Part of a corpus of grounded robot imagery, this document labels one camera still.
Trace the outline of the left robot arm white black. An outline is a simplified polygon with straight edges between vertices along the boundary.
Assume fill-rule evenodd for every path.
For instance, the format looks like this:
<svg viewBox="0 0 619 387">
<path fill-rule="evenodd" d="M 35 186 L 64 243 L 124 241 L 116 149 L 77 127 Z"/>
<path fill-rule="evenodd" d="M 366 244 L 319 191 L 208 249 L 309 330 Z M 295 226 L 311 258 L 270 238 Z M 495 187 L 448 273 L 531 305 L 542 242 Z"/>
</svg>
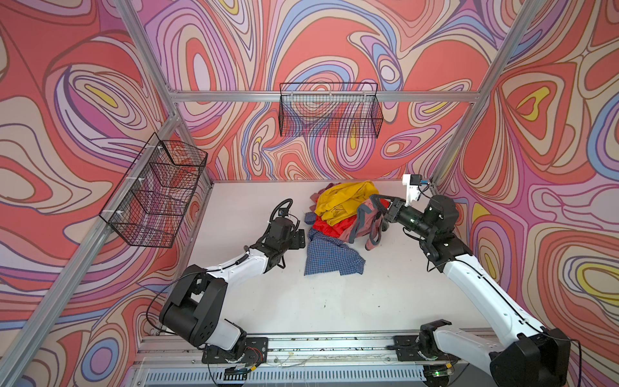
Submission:
<svg viewBox="0 0 619 387">
<path fill-rule="evenodd" d="M 227 291 L 271 269 L 285 267 L 285 253 L 305 246 L 305 231 L 289 217 L 269 221 L 264 235 L 243 253 L 217 266 L 188 267 L 159 314 L 159 322 L 195 348 L 214 346 L 239 355 L 247 333 L 222 317 Z"/>
</svg>

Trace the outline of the maroon garment grey trim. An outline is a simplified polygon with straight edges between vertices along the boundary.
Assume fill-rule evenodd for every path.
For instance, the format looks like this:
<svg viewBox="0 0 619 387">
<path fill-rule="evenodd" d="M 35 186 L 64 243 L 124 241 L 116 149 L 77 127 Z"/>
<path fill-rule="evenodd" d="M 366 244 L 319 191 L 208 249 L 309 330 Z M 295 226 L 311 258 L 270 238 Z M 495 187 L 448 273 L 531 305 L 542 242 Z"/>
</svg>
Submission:
<svg viewBox="0 0 619 387">
<path fill-rule="evenodd" d="M 378 213 L 382 212 L 372 203 L 370 198 L 367 199 L 359 205 L 356 211 L 356 219 L 340 235 L 340 239 L 347 243 L 354 243 L 358 238 L 367 236 L 365 249 L 371 251 L 377 248 L 382 241 L 383 234 L 389 229 L 389 227 L 377 227 L 375 216 Z"/>
</svg>

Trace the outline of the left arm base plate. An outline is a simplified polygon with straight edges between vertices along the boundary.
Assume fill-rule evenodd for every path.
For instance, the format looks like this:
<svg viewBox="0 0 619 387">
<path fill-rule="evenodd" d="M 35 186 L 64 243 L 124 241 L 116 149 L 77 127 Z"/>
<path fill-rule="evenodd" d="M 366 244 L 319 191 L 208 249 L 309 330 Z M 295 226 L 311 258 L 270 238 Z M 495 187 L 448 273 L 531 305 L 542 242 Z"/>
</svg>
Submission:
<svg viewBox="0 0 619 387">
<path fill-rule="evenodd" d="M 209 345 L 202 354 L 203 364 L 230 365 L 260 365 L 267 361 L 269 338 L 266 336 L 250 336 L 241 345 L 235 345 L 231 350 L 224 350 Z"/>
</svg>

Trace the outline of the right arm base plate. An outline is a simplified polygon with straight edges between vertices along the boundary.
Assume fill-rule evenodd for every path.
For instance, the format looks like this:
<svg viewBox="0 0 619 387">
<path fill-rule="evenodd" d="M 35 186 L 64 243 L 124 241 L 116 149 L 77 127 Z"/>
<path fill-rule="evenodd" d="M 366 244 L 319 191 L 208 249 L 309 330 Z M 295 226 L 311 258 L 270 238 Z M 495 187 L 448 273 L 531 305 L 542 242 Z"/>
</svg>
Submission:
<svg viewBox="0 0 619 387">
<path fill-rule="evenodd" d="M 399 361 L 446 361 L 457 364 L 457 356 L 438 350 L 434 340 L 426 334 L 396 335 L 393 343 L 386 347 L 395 351 Z"/>
</svg>

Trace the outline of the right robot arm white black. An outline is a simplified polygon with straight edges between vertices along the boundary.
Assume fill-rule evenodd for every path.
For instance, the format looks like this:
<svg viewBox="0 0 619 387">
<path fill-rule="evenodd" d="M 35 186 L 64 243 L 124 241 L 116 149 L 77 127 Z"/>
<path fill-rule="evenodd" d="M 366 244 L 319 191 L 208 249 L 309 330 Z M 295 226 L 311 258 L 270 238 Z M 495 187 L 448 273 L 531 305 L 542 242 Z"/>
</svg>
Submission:
<svg viewBox="0 0 619 387">
<path fill-rule="evenodd" d="M 455 234 L 459 211 L 444 195 L 430 198 L 424 211 L 403 198 L 375 194 L 372 203 L 388 223 L 399 223 L 417 240 L 429 264 L 446 276 L 489 323 L 497 340 L 485 340 L 440 319 L 421 326 L 413 349 L 434 361 L 454 356 L 490 375 L 498 386 L 564 386 L 571 340 L 526 312 L 485 271 Z"/>
</svg>

